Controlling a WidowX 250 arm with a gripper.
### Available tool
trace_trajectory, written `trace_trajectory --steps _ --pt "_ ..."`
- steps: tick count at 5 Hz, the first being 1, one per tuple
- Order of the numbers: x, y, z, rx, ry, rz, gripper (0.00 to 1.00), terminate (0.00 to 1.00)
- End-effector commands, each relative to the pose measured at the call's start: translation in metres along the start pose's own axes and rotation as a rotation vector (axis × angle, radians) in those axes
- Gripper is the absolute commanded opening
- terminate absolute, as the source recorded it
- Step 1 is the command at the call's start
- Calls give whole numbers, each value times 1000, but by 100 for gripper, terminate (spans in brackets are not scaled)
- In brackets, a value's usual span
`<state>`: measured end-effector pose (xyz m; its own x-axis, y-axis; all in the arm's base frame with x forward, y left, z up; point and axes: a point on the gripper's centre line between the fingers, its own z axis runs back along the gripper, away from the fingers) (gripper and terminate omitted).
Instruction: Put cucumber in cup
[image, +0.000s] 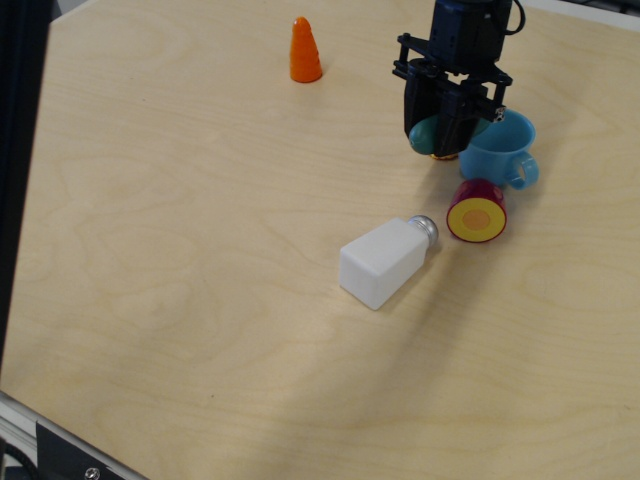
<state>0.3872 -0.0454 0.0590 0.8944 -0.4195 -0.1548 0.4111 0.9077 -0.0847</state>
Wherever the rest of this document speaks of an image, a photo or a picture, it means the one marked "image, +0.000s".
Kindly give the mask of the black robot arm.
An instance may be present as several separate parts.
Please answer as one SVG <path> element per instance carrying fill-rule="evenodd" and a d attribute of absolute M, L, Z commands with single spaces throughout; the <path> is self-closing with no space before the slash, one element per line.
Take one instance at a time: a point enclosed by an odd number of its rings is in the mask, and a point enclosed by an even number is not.
<path fill-rule="evenodd" d="M 447 158 L 502 120 L 511 77 L 497 67 L 519 1 L 438 1 L 431 32 L 399 36 L 394 75 L 405 80 L 412 148 Z M 1 328 L 9 323 L 53 1 L 1 4 Z"/>

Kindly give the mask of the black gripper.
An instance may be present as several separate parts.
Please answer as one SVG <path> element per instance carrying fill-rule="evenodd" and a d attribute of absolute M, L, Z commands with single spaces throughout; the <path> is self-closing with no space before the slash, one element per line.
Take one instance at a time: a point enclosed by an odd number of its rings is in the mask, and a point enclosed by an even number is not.
<path fill-rule="evenodd" d="M 404 130 L 435 118 L 433 155 L 464 151 L 472 138 L 502 119 L 512 78 L 497 67 L 509 9 L 435 9 L 429 37 L 404 33 L 393 74 L 405 81 Z"/>

